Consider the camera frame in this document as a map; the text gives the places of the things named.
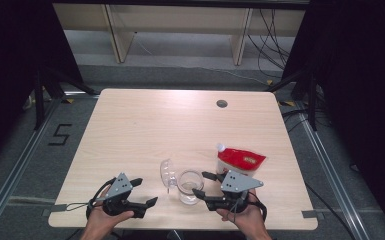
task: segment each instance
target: wooden table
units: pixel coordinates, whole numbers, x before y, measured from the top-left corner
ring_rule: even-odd
[[[217,106],[225,100],[227,107]],[[171,159],[180,173],[186,168],[215,172],[216,144],[251,150],[268,158],[254,178],[267,206],[268,229],[312,230],[316,218],[276,99],[267,92],[106,89],[93,111],[56,204],[87,202],[98,188],[120,172],[143,178],[130,201],[158,197],[143,219],[118,225],[128,229],[232,230],[205,203],[185,205],[177,189],[167,194],[160,163]],[[220,185],[205,180],[207,195]],[[84,227],[85,208],[54,212],[53,227]]]

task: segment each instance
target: aluminum rail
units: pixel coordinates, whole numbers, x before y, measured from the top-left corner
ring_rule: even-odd
[[[42,125],[33,132],[26,147],[24,148],[23,152],[21,153],[20,157],[12,168],[11,173],[8,175],[4,185],[2,186],[0,190],[0,216],[4,211],[11,194],[17,187],[21,176],[23,175],[28,163],[30,162],[30,159],[32,158],[37,146],[39,145],[43,133],[45,132],[48,126],[49,119],[51,118],[55,110],[58,108],[60,102],[61,99],[54,99],[51,101],[45,113],[45,119]]]
[[[296,102],[298,109],[304,110],[304,105],[302,102]],[[342,184],[338,173],[335,170],[335,167],[332,164],[332,161],[327,154],[322,141],[317,134],[317,131],[313,131],[313,128],[310,126],[308,121],[305,121],[306,118],[304,114],[300,114],[300,119],[303,121],[305,131],[311,141],[311,144],[316,151],[317,157],[320,160],[322,168],[325,172],[325,175],[332,187],[333,193],[335,194],[336,199],[338,200],[339,206],[341,207],[345,219],[350,226],[350,230],[353,233],[355,239],[359,240],[368,240],[370,239],[369,234],[364,226],[364,223],[360,217],[360,214],[357,212],[350,196],[348,195],[344,185]]]

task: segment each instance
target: metal frame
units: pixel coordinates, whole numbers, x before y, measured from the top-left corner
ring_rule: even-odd
[[[304,104],[301,101],[297,101],[296,105],[300,110],[305,109]],[[313,131],[308,121],[305,121],[306,118],[304,114],[300,114],[300,119],[303,121],[304,129],[307,132],[308,138],[311,141],[311,145],[314,147],[317,157],[320,160],[320,164],[322,165],[327,180],[329,181],[333,193],[338,200],[339,206],[345,215],[345,219],[350,226],[351,232],[356,239],[370,239],[367,229],[364,226],[363,220],[361,219],[360,214],[357,212],[354,203],[352,202],[350,196],[347,193],[347,190],[345,189],[345,186],[342,184],[341,179],[336,172],[335,167],[333,166],[332,161],[330,160],[329,155],[327,154],[323,143],[319,138],[319,135],[317,134],[317,131]]]
[[[52,3],[305,10],[310,0],[52,0]]]
[[[33,131],[29,142],[27,143],[26,147],[24,148],[23,152],[15,163],[13,169],[11,170],[11,173],[8,175],[4,185],[2,186],[0,190],[0,216],[4,211],[11,194],[17,187],[27,165],[30,162],[30,159],[35,153],[36,148],[39,145],[40,140],[42,139],[42,136],[48,126],[49,120],[51,119],[55,110],[58,108],[60,102],[61,99],[53,99],[51,101],[51,104],[49,105],[45,113],[45,119],[42,125],[37,130]]]

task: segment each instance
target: transparent glass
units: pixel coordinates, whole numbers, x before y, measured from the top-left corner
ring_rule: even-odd
[[[185,204],[193,205],[199,202],[192,189],[202,190],[204,188],[204,178],[201,172],[196,170],[186,170],[182,172],[177,181],[179,198]]]

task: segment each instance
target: gray floor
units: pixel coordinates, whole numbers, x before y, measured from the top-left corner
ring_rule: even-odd
[[[259,71],[258,52],[249,41],[241,66],[234,66],[228,36],[140,33],[135,36],[126,62],[117,64],[106,33],[67,31],[66,34],[86,84],[96,90],[117,87],[264,91],[267,80],[278,80]],[[258,36],[254,38],[256,42],[259,40]],[[289,50],[293,40],[279,38],[279,43]],[[272,52],[270,56],[281,62],[277,54]],[[281,75],[281,69],[267,60],[261,59],[260,63],[265,74]],[[290,100],[292,88],[293,85],[289,85],[279,90],[276,93],[278,100]],[[58,195],[96,101],[96,98],[75,98],[71,104],[58,105],[0,217],[0,239],[66,239],[74,233],[74,229],[50,227],[44,211],[50,209]],[[280,108],[282,112],[296,109],[294,106]],[[27,109],[17,120],[2,148],[0,189],[33,133],[34,117],[34,109]],[[285,125],[303,178],[344,219],[301,121],[298,115],[293,115]],[[53,137],[59,124],[72,124],[64,128],[64,133],[70,136],[64,146],[50,146],[49,143],[61,141]],[[370,239],[385,239],[385,216],[359,173],[349,168],[352,160],[341,145],[322,105],[317,112],[317,126],[318,135]],[[270,231],[270,234],[279,240],[351,239],[325,204],[310,191],[309,196],[319,218],[316,230]],[[235,234],[216,232],[184,234],[187,239],[240,239]],[[129,232],[125,239],[166,239],[165,236],[166,232],[141,231]]]

